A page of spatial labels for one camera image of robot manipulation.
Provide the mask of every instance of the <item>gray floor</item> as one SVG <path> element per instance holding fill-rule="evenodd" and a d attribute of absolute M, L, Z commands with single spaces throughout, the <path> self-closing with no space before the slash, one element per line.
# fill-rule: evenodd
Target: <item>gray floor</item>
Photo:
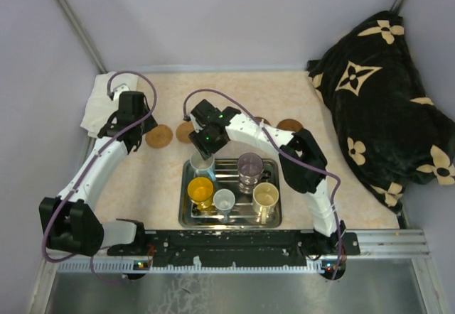
<path fill-rule="evenodd" d="M 120 286 L 58 274 L 47 313 L 425 313 L 410 261 L 348 261 L 337 282 L 314 274 L 147 275 Z"/>

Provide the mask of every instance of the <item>gray wall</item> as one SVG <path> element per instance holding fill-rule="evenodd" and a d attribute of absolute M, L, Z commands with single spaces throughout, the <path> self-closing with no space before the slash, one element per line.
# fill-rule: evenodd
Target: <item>gray wall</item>
<path fill-rule="evenodd" d="M 302 67 L 394 0 L 68 1 L 108 70 L 181 70 Z"/>
<path fill-rule="evenodd" d="M 455 119 L 455 0 L 409 0 L 407 39 L 428 95 Z M 455 310 L 455 186 L 431 183 L 404 196 L 411 223 L 425 231 L 447 300 Z"/>
<path fill-rule="evenodd" d="M 38 205 L 71 179 L 95 69 L 54 0 L 0 0 L 0 313 L 23 313 L 41 258 Z"/>

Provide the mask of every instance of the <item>brown coaster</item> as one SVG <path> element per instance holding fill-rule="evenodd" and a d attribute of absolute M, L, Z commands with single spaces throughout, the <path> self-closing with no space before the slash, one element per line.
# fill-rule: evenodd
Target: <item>brown coaster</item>
<path fill-rule="evenodd" d="M 294 119 L 285 119 L 279 122 L 277 128 L 284 131 L 300 131 L 304 126 Z"/>
<path fill-rule="evenodd" d="M 163 148 L 172 141 L 172 130 L 165 124 L 159 124 L 149 133 L 145 134 L 145 142 L 153 148 Z"/>
<path fill-rule="evenodd" d="M 190 122 L 183 122 L 177 127 L 176 136 L 177 139 L 183 144 L 191 144 L 190 138 L 188 135 L 194 131 L 193 123 Z"/>
<path fill-rule="evenodd" d="M 255 117 L 257 121 L 261 122 L 262 120 L 264 120 L 264 123 L 265 124 L 268 124 L 270 126 L 270 122 L 268 122 L 266 119 L 264 119 L 263 117 Z"/>

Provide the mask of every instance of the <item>black blanket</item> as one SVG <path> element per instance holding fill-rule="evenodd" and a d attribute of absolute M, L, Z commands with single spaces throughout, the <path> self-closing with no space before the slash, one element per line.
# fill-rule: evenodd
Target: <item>black blanket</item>
<path fill-rule="evenodd" d="M 383 11 L 308 62 L 348 165 L 394 212 L 409 182 L 455 183 L 455 123 L 425 93 L 404 34 L 402 17 Z"/>

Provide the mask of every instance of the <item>white cloth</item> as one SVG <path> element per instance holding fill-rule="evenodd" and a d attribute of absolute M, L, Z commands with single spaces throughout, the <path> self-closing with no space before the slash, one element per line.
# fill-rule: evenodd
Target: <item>white cloth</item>
<path fill-rule="evenodd" d="M 118 110 L 119 95 L 127 90 L 136 90 L 138 77 L 133 74 L 116 76 L 111 84 L 114 100 L 107 96 L 107 81 L 115 72 L 98 75 L 95 86 L 85 106 L 84 118 L 80 126 L 88 130 L 88 136 L 96 138 L 100 129 L 106 124 L 113 112 Z"/>

